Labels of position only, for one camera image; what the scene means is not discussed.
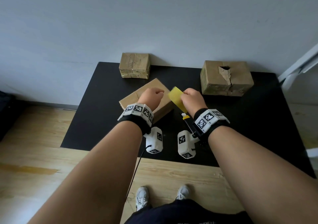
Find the white shoe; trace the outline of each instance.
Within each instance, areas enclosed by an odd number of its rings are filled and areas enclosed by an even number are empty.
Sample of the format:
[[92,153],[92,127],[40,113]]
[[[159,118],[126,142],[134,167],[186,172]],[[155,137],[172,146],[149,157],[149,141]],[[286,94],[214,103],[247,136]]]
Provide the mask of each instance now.
[[190,189],[187,185],[181,186],[178,190],[178,196],[176,200],[188,199],[190,196]]
[[139,187],[136,194],[136,207],[137,211],[139,211],[141,208],[148,205],[148,189],[145,186]]

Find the taped cardboard box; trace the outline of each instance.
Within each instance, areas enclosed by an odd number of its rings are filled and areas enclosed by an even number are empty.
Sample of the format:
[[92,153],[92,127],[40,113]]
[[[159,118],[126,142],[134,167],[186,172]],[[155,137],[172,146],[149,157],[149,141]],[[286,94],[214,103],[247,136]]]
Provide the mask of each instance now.
[[146,85],[142,86],[138,90],[134,91],[133,93],[131,93],[130,95],[128,95],[124,99],[120,100],[119,101],[120,106],[122,107],[122,109],[126,109],[127,105],[138,102],[141,94],[146,89],[152,88],[152,87],[158,87],[158,88],[164,90],[163,98],[161,99],[159,106],[153,111],[153,114],[154,114],[153,123],[157,122],[159,119],[161,119],[167,113],[169,113],[174,107],[173,102],[170,100],[170,98],[168,96],[170,91],[157,78],[153,79],[152,81],[150,81]]
[[122,53],[119,71],[122,78],[149,79],[149,54]]
[[200,78],[205,95],[241,97],[254,85],[245,61],[205,61]]

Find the forearm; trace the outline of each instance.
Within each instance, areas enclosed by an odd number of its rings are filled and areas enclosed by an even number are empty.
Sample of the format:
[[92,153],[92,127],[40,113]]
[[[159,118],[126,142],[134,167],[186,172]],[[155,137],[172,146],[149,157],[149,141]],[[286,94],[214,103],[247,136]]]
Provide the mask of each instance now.
[[318,189],[313,178],[228,127],[215,129],[209,136],[209,145],[255,222],[316,221]]
[[117,124],[71,171],[30,223],[119,223],[142,139]]

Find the fist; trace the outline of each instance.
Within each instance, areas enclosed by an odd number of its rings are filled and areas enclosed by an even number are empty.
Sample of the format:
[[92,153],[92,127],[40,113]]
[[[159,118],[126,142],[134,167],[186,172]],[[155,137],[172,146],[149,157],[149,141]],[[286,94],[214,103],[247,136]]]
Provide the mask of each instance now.
[[197,110],[208,108],[201,93],[192,88],[188,88],[184,91],[184,94],[181,95],[181,100],[191,117],[194,117]]
[[164,90],[153,87],[145,90],[139,100],[138,103],[146,104],[152,111],[154,111],[160,104],[161,99],[163,98]]

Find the black cable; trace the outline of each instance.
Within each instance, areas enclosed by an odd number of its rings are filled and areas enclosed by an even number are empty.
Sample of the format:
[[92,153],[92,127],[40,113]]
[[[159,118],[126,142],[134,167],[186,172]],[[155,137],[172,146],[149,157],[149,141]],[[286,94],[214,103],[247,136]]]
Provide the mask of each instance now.
[[[141,160],[141,158],[142,158],[143,153],[144,153],[145,150],[146,150],[148,147],[150,147],[150,146],[151,146],[151,145],[148,145],[148,146],[143,150],[143,152],[141,153],[141,156],[140,156],[140,158],[139,158],[139,161],[138,161],[138,164],[137,164],[137,166],[136,166],[135,172],[133,173],[133,179],[135,178],[135,174],[136,174],[136,171],[137,171],[137,168],[138,168],[138,165],[139,165],[139,163],[140,163],[140,160]],[[131,182],[130,182],[130,186],[129,186],[129,189],[128,189],[128,192],[127,192],[126,200],[127,200],[127,198],[128,198],[131,185],[133,184],[133,179],[132,179]]]

